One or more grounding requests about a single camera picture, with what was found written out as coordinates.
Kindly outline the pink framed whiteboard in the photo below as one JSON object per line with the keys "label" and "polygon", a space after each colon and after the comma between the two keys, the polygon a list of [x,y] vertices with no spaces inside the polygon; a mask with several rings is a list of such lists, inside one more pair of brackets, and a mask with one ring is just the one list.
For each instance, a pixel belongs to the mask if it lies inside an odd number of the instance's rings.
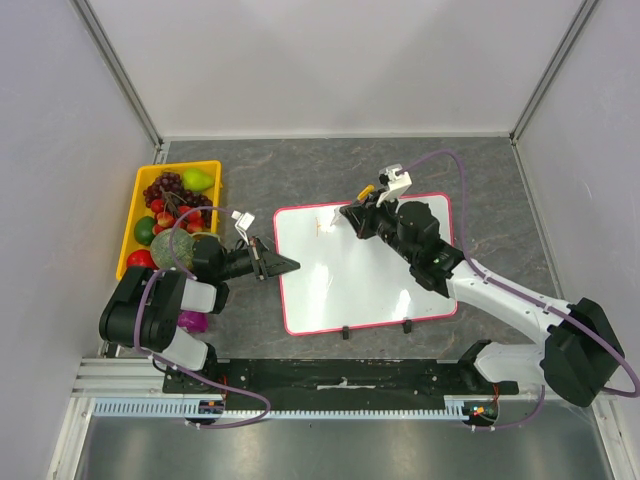
{"label": "pink framed whiteboard", "polygon": [[273,216],[279,254],[300,267],[280,278],[285,330],[294,336],[447,318],[456,301],[420,287],[378,237],[359,239],[338,203],[284,207]]}

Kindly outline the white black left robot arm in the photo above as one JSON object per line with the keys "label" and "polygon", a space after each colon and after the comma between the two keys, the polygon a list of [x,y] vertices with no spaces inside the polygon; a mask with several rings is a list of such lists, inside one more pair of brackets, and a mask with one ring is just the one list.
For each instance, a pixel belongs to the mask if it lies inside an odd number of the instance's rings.
{"label": "white black left robot arm", "polygon": [[156,354],[185,368],[185,382],[198,393],[208,393],[220,378],[215,348],[180,327],[180,315],[220,313],[231,279],[253,275],[263,281],[301,265],[270,251],[257,237],[235,250],[206,237],[195,242],[193,251],[193,279],[179,270],[157,273],[150,267],[130,267],[101,314],[99,334],[109,343]]}

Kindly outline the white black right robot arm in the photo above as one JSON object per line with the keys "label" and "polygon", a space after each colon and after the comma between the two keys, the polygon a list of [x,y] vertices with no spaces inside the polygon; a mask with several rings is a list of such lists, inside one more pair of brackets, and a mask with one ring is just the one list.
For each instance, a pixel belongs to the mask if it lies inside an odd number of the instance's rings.
{"label": "white black right robot arm", "polygon": [[620,366],[624,352],[604,309],[583,298],[574,304],[524,289],[473,261],[440,235],[428,204],[381,201],[373,192],[337,209],[362,240],[379,238],[409,265],[423,289],[476,307],[530,339],[528,345],[483,343],[458,368],[467,392],[492,383],[539,383],[569,403],[589,406]]}

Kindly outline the yellow capped marker pen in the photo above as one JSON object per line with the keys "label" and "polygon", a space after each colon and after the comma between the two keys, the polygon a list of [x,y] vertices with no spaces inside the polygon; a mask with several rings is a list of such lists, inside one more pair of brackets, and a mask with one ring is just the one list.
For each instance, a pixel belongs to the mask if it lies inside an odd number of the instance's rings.
{"label": "yellow capped marker pen", "polygon": [[345,208],[355,207],[362,204],[374,190],[375,186],[373,184],[369,184],[358,193],[356,198],[351,203],[337,206],[334,210],[334,216],[330,222],[330,225],[333,226],[339,221],[339,219],[343,216],[343,210]]}

